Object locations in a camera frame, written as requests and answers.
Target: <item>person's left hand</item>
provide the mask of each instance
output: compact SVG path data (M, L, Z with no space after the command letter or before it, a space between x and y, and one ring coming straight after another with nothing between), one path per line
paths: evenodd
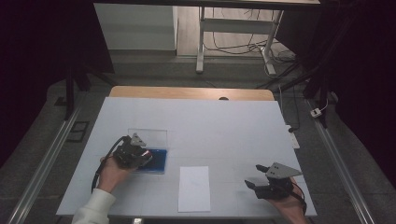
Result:
M99 177L98 189L104 190L111 193L113 189L122 181L126 179L129 173L135 169L121 169L113 157L110 157L106 161L106 165L102 170Z

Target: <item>gray floor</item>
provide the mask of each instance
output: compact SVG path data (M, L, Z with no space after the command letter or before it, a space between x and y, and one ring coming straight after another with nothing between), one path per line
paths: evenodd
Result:
M139 56L137 58L116 55L113 57L113 63L116 75L110 77L121 85L255 89L269 80L262 70L262 60L206 59L205 72L200 76L195 74L194 59L165 56ZM280 72L285 67L285 64L278 65L276 70ZM300 72L296 71L290 77L279 80L278 83L296 78L299 74ZM71 221L70 217L59 218L55 216L55 213L89 138L101 104L111 89L108 84L97 77L90 76L90 80L92 88L77 118L77 121L89 122L87 133L81 142L66 141L64 143L25 223L70 223ZM361 223L335 172L314 121L309 116L307 103L301 97L303 88L304 83L296 86L295 102L292 90L283 92L282 106L286 122L293 127L300 126L295 134L301 148L296 149L295 153L318 212L318 216L310 217L309 222L315 224ZM49 88L48 100L40 115L18 145L15 153L1 168L0 223L7 222L35 168L60 128L64 118L64 106L56 106L55 102L64 95L64 82L56 83ZM334 104L335 102L331 100L328 106L329 132L339 147L376 223L394 223L396 220L395 189L381 173L361 142L337 117ZM76 140L80 137L78 133L73 133L69 134L68 139ZM239 220L146 220L146 223L169 222L242 223ZM111 223L131 223L131 219L112 217ZM262 223L281 223L281 221L267 220Z

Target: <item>human arm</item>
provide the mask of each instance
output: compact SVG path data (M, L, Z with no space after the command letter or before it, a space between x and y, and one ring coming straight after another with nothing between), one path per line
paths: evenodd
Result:
M106 165L102 170L99 178L99 184L93 190L89 201L77 210L73 216L73 224L107 224L108 211L116 201L111 194L113 189L123 182L132 170L121 169L113 158L106 161Z
M294 185L297 185L294 178L290 178ZM303 193L297 187L293 188L293 192L301 196ZM271 203L290 224L306 224L304 217L303 205L295 197L289 196L281 200L267 200Z

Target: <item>sleeve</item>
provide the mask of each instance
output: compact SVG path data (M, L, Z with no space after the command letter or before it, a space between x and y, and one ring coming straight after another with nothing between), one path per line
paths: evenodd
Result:
M79 208L73 216L73 224L107 224L108 210L116 201L116 198L101 189L94 189L87 204Z

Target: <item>white paper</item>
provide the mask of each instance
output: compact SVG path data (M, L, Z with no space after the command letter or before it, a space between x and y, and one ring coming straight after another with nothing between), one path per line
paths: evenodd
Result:
M210 212L209 167L180 167L178 212Z

